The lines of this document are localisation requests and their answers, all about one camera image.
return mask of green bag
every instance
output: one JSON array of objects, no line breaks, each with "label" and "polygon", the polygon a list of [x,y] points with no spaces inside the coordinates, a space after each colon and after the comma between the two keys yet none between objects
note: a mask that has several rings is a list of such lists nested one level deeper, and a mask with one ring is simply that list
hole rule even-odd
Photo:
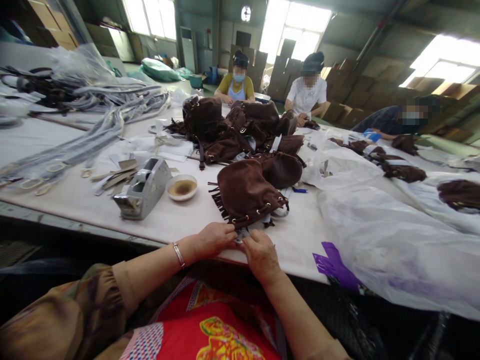
[{"label": "green bag", "polygon": [[175,72],[175,70],[173,70],[170,66],[165,65],[161,61],[148,57],[144,58],[141,61],[141,66],[139,70],[159,82],[173,82],[182,80],[180,75]]}]

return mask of sleeve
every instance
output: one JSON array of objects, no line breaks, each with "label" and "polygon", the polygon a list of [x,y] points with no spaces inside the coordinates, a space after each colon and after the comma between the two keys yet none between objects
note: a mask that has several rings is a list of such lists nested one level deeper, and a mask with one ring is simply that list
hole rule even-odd
[{"label": "sleeve", "polygon": [[229,93],[229,87],[231,82],[232,82],[232,74],[228,73],[221,80],[221,83],[220,85],[218,85],[217,90],[222,94],[227,95]]},{"label": "sleeve", "polygon": [[286,98],[293,103],[295,100],[295,95],[297,95],[297,83],[294,81],[291,83],[291,88]]},{"label": "sleeve", "polygon": [[245,100],[255,97],[254,83],[248,76],[245,77]]},{"label": "sleeve", "polygon": [[327,82],[322,80],[320,84],[320,91],[318,93],[318,103],[323,104],[326,102],[327,102]]},{"label": "sleeve", "polygon": [[125,262],[93,265],[82,279],[50,289],[5,323],[0,358],[94,358],[123,334],[138,307],[131,288]]}]

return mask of blue object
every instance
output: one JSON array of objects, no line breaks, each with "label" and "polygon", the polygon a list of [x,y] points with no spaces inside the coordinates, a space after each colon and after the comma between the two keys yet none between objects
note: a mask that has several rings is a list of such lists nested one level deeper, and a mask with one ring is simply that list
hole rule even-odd
[{"label": "blue object", "polygon": [[374,143],[376,143],[378,140],[382,138],[381,134],[379,134],[378,132],[372,131],[371,128],[368,128],[367,130],[365,130],[365,132],[363,133],[363,136]]},{"label": "blue object", "polygon": [[190,80],[190,86],[194,89],[200,89],[202,87],[202,76],[200,75],[190,75],[188,78]]},{"label": "blue object", "polygon": [[219,68],[216,66],[209,66],[211,71],[211,83],[215,85],[217,83],[217,79],[219,78]]}]

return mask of headscarf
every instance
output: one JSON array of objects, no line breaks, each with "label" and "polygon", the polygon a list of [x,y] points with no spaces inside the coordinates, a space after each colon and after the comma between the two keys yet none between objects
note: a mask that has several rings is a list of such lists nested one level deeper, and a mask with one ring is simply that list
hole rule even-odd
[{"label": "headscarf", "polygon": [[301,76],[313,76],[318,74],[324,68],[324,53],[314,52],[308,55],[303,62],[303,68],[300,72]]}]

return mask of hand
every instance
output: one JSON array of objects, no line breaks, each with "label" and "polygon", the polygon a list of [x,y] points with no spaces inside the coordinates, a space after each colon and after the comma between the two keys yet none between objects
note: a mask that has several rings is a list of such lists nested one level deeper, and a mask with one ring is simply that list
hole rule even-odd
[{"label": "hand", "polygon": [[304,125],[307,123],[307,120],[303,117],[300,117],[300,115],[297,116],[298,119],[298,127],[303,128]]},{"label": "hand", "polygon": [[234,103],[234,100],[229,95],[223,95],[223,100],[229,105]]},{"label": "hand", "polygon": [[264,289],[282,279],[284,272],[280,269],[274,243],[263,231],[252,230],[250,236],[243,239],[240,249],[246,254],[251,272]]},{"label": "hand", "polygon": [[211,222],[194,237],[192,246],[195,259],[204,260],[217,256],[225,249],[235,249],[235,226],[224,222]]}]

